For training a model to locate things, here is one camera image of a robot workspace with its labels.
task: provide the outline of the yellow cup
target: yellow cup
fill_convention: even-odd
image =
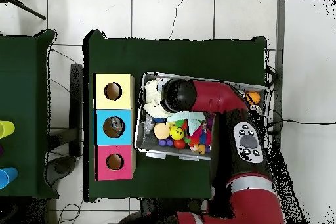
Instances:
[[[15,130],[15,125],[10,121],[0,121],[0,139],[11,135]]]

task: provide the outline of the stacked blocks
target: stacked blocks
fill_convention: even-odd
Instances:
[[[135,81],[131,74],[95,74],[96,180],[132,179],[137,166],[133,147]],[[118,166],[109,167],[108,157],[119,157]]]

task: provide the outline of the pink block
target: pink block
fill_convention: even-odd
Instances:
[[[123,167],[120,170],[111,170],[106,159],[111,154],[119,154],[124,161]],[[98,181],[124,180],[132,179],[134,160],[133,146],[98,146]]]

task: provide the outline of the plastic bin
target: plastic bin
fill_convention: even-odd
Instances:
[[[141,122],[146,120],[146,111],[143,109],[143,105],[146,102],[145,93],[144,93],[144,86],[145,84],[153,79],[156,78],[180,78],[180,79],[195,79],[195,80],[202,80],[202,81],[218,81],[218,80],[211,80],[211,79],[204,79],[204,78],[194,78],[189,76],[179,76],[174,74],[165,74],[159,72],[146,72],[142,75],[141,81],[141,88],[139,94],[139,109],[138,109],[138,116],[136,121],[136,131],[135,131],[135,141],[134,146],[136,150],[140,152],[146,152],[146,155],[152,158],[163,158],[165,159],[166,156],[178,156],[180,159],[183,160],[195,160],[198,161],[202,160],[210,160],[212,157],[218,156],[218,118],[215,116],[213,121],[213,128],[212,128],[212,141],[211,141],[211,151],[209,153],[205,153],[203,155],[199,154],[198,152],[192,152],[189,148],[185,149],[177,149],[169,146],[159,146],[158,139],[154,136],[153,133],[147,135],[144,133],[144,127]],[[223,81],[223,83],[228,83],[234,86],[237,90],[242,91],[256,91],[261,96],[261,100],[259,102],[259,106],[262,108],[262,114],[268,113],[269,108],[269,98],[270,98],[270,90],[264,86],[258,85],[248,85],[248,84],[241,84],[241,83],[232,83]]]

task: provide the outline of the wooden block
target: wooden block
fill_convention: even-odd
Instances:
[[[96,108],[97,109],[132,109],[135,107],[135,80],[131,74],[96,74]],[[121,90],[119,98],[108,99],[105,92]]]
[[[137,157],[132,145],[98,146],[97,158],[97,181],[132,179],[137,167]]]
[[[132,145],[134,136],[134,111],[131,110],[97,110],[97,145]],[[104,123],[110,117],[118,117],[125,125],[125,130],[119,137],[112,137],[113,133],[104,132]]]

